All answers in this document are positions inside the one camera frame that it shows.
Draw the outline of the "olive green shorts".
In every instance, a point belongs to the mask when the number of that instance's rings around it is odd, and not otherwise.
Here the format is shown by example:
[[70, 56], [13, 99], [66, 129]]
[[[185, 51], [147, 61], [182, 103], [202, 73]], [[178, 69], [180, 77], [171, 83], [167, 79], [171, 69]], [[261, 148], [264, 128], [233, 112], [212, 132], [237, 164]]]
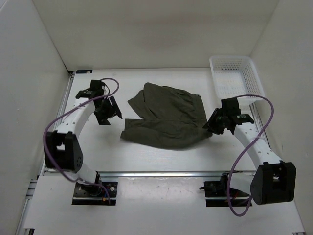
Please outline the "olive green shorts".
[[185, 149], [213, 134], [199, 94], [145, 83], [128, 104], [139, 116], [125, 119], [121, 139], [162, 149]]

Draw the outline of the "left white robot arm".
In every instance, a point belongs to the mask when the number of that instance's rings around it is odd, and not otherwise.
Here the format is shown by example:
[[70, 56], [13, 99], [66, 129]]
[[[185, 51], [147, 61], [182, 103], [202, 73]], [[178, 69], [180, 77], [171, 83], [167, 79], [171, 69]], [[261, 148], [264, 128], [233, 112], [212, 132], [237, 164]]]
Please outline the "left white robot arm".
[[90, 90], [80, 91], [73, 108], [61, 116], [61, 123], [53, 131], [44, 132], [45, 164], [63, 174], [71, 182], [85, 184], [86, 191], [97, 196], [102, 192], [98, 172], [84, 163], [84, 156], [78, 142], [80, 133], [91, 115], [99, 125], [110, 125], [108, 119], [118, 116], [121, 111], [112, 95]]

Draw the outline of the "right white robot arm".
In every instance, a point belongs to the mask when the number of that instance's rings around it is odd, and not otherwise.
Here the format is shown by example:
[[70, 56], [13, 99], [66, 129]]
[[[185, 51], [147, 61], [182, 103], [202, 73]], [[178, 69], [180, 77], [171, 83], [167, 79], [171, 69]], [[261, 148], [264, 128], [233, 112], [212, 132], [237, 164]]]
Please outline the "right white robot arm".
[[250, 195], [257, 205], [290, 202], [294, 199], [296, 168], [291, 162], [284, 162], [267, 143], [258, 136], [254, 120], [248, 114], [229, 115], [217, 108], [204, 128], [221, 135], [229, 130], [243, 145], [255, 168], [254, 176], [236, 173], [231, 168], [228, 179], [220, 182], [222, 194], [230, 196], [237, 189]]

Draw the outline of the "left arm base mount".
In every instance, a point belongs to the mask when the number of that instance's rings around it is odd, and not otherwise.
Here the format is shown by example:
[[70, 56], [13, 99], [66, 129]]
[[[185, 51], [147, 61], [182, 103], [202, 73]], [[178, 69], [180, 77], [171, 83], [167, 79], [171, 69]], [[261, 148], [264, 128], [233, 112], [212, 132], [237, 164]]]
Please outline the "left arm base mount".
[[83, 206], [115, 206], [118, 182], [102, 181], [102, 185], [108, 191], [108, 194], [106, 194], [102, 187], [76, 183], [72, 204]]

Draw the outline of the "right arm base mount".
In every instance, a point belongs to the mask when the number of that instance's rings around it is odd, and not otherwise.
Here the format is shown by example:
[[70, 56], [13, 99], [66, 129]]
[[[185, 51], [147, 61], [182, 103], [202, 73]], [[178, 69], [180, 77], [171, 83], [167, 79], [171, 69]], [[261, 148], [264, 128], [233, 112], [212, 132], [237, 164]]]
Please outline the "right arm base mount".
[[[227, 176], [222, 175], [219, 180], [204, 181], [199, 190], [205, 193], [207, 208], [228, 207], [227, 195]], [[245, 207], [248, 205], [249, 194], [238, 189], [230, 188], [230, 201], [233, 207]]]

